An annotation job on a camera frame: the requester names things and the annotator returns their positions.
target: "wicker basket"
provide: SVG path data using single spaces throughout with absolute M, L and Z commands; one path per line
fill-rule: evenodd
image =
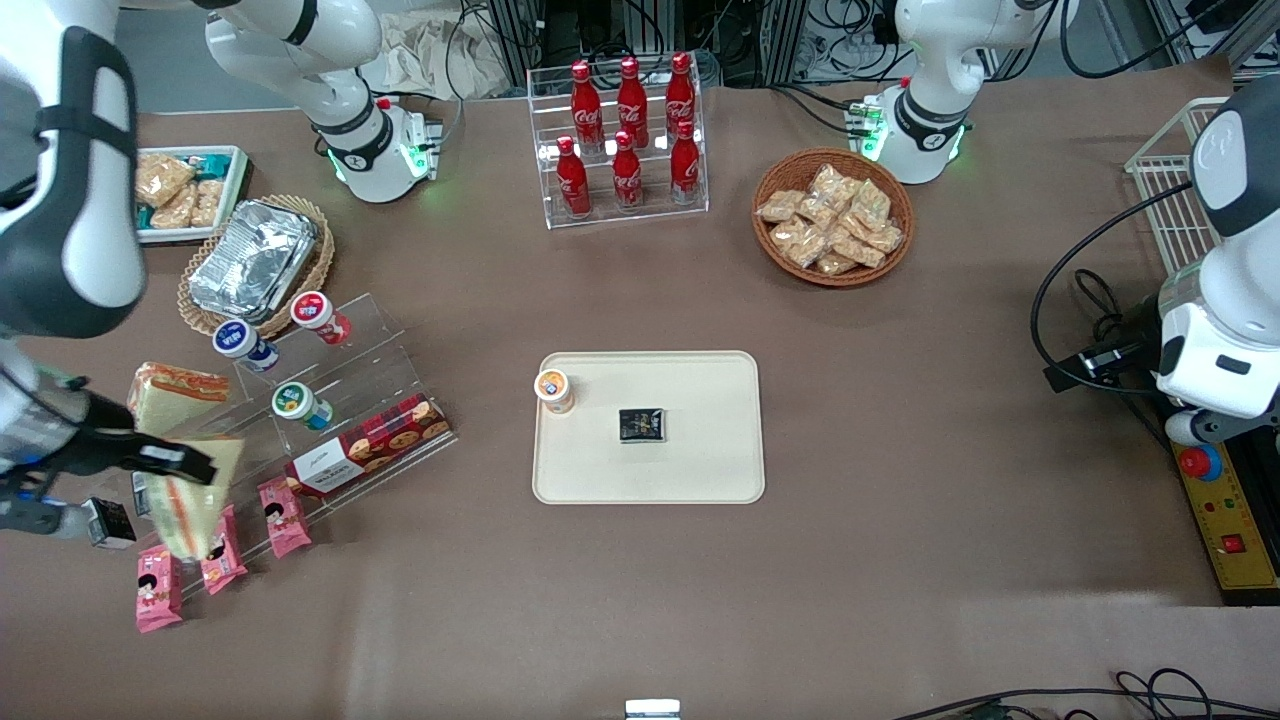
M 329 265 L 333 264 L 333 232 L 329 229 L 329 222 L 325 220 L 324 213 L 315 206 L 308 200 L 301 197 L 294 197 L 292 195 L 268 195 L 261 199 L 262 202 L 269 202 L 278 208 L 284 208 L 285 210 L 293 210 L 300 215 L 306 215 L 311 218 L 316 228 L 320 229 L 320 245 L 312 250 L 311 258 L 307 259 L 307 264 L 302 268 L 298 275 L 301 281 L 294 281 L 293 293 L 305 292 L 308 290 L 320 290 L 324 286 L 325 278 L 329 275 Z M 187 269 L 182 273 L 182 279 L 178 282 L 178 313 L 182 319 L 187 322 L 191 328 L 198 333 L 212 336 L 218 325 L 227 322 L 227 316 L 219 315 L 218 313 L 210 313 L 192 302 L 191 300 L 191 274 L 196 272 L 196 268 L 209 258 L 209 254 L 214 251 L 214 246 L 223 237 L 223 231 L 227 228 L 224 223 L 214 234 L 206 240 L 196 255 L 192 256 L 191 261 L 187 263 Z M 289 327 L 292 319 L 289 318 L 289 304 L 285 302 L 279 311 L 266 319 L 262 324 L 257 325 L 257 332 L 262 337 L 271 338 Z
M 814 176 L 818 174 L 818 168 L 824 163 L 831 163 L 833 168 L 840 170 L 845 177 L 868 179 L 870 178 L 892 201 L 890 208 L 890 218 L 892 218 L 897 227 L 902 231 L 902 245 L 897 247 L 893 252 L 884 259 L 884 264 L 879 268 L 854 268 L 847 273 L 841 273 L 838 275 L 824 275 L 815 270 L 806 270 L 794 265 L 787 260 L 782 252 L 773 245 L 769 238 L 769 224 L 760 219 L 755 214 L 755 209 L 764 204 L 774 191 L 778 190 L 809 190 L 809 183 L 813 181 Z M 792 155 L 787 155 L 780 160 L 776 165 L 769 168 L 764 177 L 760 178 L 760 184 L 755 187 L 755 202 L 751 204 L 751 224 L 755 227 L 755 238 L 760 242 L 760 247 L 764 252 L 773 258 L 783 270 L 791 273 L 792 275 L 809 281 L 814 284 L 822 284 L 827 287 L 852 287 L 855 284 L 863 284 L 872 282 L 873 279 L 888 273 L 906 255 L 906 251 L 911 249 L 911 240 L 915 238 L 915 211 L 911 209 L 911 199 L 906 195 L 906 188 L 902 183 L 897 182 L 888 170 L 879 167 L 876 163 L 863 158 L 861 155 L 851 150 L 840 150 L 836 147 L 812 147 L 809 150 L 801 150 Z

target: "brown tablecloth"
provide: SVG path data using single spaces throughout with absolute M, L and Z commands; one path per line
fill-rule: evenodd
M 617 717 L 669 696 L 694 720 L 890 717 L 1166 664 L 1280 703 L 1280 611 L 1216 606 L 1158 447 L 1115 398 L 1052 395 L 1027 333 L 1053 260 L 1133 202 L 1124 160 L 1229 91 L 1222 63 L 984 88 L 963 155 L 910 191 L 911 255 L 852 291 L 794 281 L 755 245 L 760 174 L 837 141 L 767 91 L 707 95 L 709 214 L 554 233 L 521 101 L 468 105 L 440 179 L 385 206 L 334 179 L 296 111 L 145 118 L 147 145 L 239 145 L 253 195 L 324 208 L 326 290 L 371 291 L 404 323 L 461 441 L 150 635 L 132 553 L 8 534 L 4 715 Z M 27 347 L 116 398 L 145 360 L 219 366 L 174 307 L 189 255 L 147 251 L 120 329 Z M 1125 302 L 1161 274 L 1142 220 L 1080 261 Z M 1091 322 L 1068 284 L 1044 316 L 1061 354 Z M 534 498 L 539 361 L 641 348 L 755 356 L 759 502 Z

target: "coca-cola bottle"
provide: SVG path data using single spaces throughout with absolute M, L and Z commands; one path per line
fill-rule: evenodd
M 573 111 L 573 128 L 582 155 L 604 155 L 604 122 L 600 118 L 600 94 L 591 85 L 591 67 L 586 60 L 573 63 L 573 95 L 568 106 Z
M 694 119 L 694 82 L 689 79 L 689 65 L 692 60 L 689 53 L 680 51 L 671 56 L 671 82 L 667 83 L 667 142 L 676 137 L 681 120 Z
M 676 145 L 671 149 L 671 199 L 677 205 L 698 200 L 698 145 L 694 143 L 694 122 L 681 120 L 676 127 Z
M 618 123 L 631 133 L 636 147 L 649 147 L 649 99 L 640 85 L 640 60 L 622 59 L 622 86 L 618 87 Z
M 644 190 L 640 187 L 640 158 L 631 149 L 631 133 L 620 129 L 613 140 L 618 142 L 618 152 L 613 156 L 613 192 L 618 196 L 618 210 L 635 213 L 644 204 Z
M 561 158 L 556 163 L 556 176 L 561 181 L 561 195 L 568 206 L 568 217 L 575 220 L 591 214 L 591 192 L 586 187 L 586 167 L 582 159 L 573 154 L 573 138 L 562 135 L 556 138 Z

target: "red emergency stop button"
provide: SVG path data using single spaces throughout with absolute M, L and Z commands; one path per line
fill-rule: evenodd
M 1222 536 L 1222 551 L 1228 555 L 1244 552 L 1244 538 L 1240 536 Z
M 1178 454 L 1178 466 L 1193 478 L 1211 483 L 1222 477 L 1222 456 L 1212 446 L 1188 447 Z

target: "foil container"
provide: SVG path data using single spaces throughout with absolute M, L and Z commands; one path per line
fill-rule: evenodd
M 197 306 L 261 323 L 288 299 L 316 245 L 311 218 L 259 200 L 236 206 L 223 238 L 191 274 Z

